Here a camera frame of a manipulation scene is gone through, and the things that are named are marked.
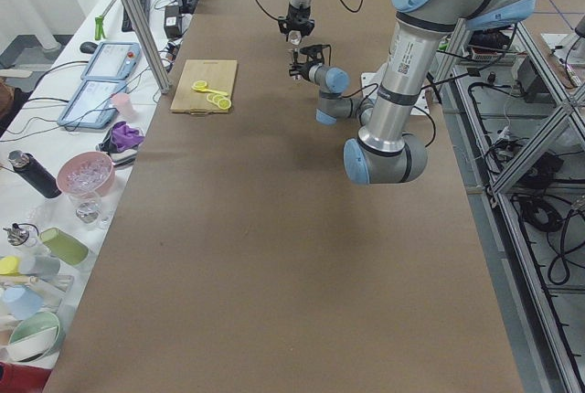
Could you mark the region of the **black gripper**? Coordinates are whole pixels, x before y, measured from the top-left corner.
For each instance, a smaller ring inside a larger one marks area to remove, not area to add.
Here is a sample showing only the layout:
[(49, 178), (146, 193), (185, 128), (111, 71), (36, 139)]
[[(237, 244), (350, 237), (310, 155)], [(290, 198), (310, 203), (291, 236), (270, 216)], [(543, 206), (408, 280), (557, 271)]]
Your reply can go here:
[(312, 64), (310, 62), (299, 64), (299, 50), (297, 48), (291, 48), (289, 52), (291, 55), (291, 66), (296, 67), (296, 69), (291, 68), (288, 70), (289, 76), (295, 81), (299, 81), (301, 79), (310, 81), (310, 69)]
[(295, 7), (289, 5), (286, 18), (279, 18), (277, 20), (280, 32), (288, 37), (290, 30), (301, 30), (302, 37), (311, 35), (315, 22), (311, 20), (311, 7), (300, 6)]

